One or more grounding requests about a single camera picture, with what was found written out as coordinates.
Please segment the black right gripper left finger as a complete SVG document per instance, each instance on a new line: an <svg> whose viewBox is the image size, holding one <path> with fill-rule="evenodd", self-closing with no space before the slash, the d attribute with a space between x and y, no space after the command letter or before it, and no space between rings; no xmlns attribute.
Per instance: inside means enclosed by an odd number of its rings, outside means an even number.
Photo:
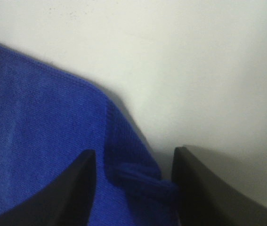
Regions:
<svg viewBox="0 0 267 226"><path fill-rule="evenodd" d="M96 190L96 154L83 151L54 181L0 214L0 226L86 226Z"/></svg>

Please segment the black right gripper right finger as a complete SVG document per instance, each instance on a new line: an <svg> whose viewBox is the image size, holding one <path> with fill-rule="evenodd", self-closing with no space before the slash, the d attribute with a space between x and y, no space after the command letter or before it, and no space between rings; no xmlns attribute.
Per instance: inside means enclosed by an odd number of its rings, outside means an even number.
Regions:
<svg viewBox="0 0 267 226"><path fill-rule="evenodd" d="M171 180L183 226L267 226L267 207L215 175L186 147L174 151Z"/></svg>

